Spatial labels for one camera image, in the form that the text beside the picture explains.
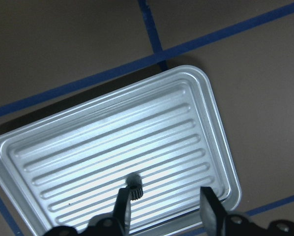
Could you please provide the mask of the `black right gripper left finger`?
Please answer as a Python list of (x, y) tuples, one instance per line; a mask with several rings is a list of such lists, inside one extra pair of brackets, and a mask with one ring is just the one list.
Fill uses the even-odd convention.
[(121, 188), (118, 191), (115, 206), (113, 209), (113, 217), (118, 220), (122, 229), (122, 234), (127, 236), (130, 229), (131, 221), (131, 190), (129, 188)]

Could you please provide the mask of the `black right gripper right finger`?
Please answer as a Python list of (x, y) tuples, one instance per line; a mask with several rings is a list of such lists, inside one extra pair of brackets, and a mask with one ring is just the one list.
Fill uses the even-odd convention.
[(200, 217), (208, 236), (221, 236), (227, 212), (211, 187), (200, 188)]

